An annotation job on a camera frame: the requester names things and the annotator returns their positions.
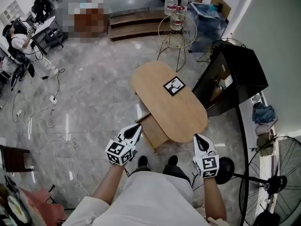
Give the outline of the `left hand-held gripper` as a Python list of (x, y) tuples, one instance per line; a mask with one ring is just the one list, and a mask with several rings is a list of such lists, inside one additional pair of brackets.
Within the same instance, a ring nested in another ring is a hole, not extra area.
[(142, 128), (141, 124), (131, 124), (109, 141), (105, 152), (111, 163), (123, 166), (128, 161), (132, 161), (137, 153), (135, 145), (141, 137)]

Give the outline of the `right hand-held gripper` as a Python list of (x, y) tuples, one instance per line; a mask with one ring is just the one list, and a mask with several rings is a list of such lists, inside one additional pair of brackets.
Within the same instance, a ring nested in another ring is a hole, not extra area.
[(219, 155), (214, 151), (213, 141), (201, 134), (194, 134), (193, 144), (196, 155), (193, 157), (193, 162), (198, 175), (201, 178), (217, 176), (220, 168)]

